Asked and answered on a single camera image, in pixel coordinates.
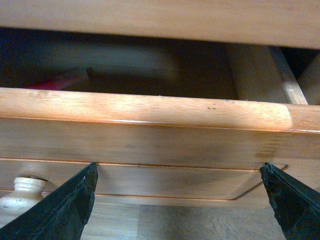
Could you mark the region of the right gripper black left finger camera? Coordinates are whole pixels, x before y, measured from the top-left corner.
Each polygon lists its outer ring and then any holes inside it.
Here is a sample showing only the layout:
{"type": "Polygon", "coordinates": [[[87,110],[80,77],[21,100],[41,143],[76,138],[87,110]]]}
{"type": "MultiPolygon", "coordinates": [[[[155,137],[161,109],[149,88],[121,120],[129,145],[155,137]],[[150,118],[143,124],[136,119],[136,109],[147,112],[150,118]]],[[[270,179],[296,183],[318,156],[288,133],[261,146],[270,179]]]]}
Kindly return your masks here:
{"type": "Polygon", "coordinates": [[[88,223],[98,181],[95,162],[0,229],[2,240],[79,240],[88,223]]]}

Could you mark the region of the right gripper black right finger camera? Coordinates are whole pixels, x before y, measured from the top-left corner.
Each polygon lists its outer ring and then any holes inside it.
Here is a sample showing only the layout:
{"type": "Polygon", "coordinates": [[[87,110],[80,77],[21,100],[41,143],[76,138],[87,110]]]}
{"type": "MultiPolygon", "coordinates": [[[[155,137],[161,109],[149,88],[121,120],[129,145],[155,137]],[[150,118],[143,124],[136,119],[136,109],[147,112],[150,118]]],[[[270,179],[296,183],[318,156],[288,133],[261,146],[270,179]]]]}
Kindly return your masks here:
{"type": "Polygon", "coordinates": [[[271,163],[259,169],[274,211],[287,240],[320,238],[320,193],[271,163]]]}

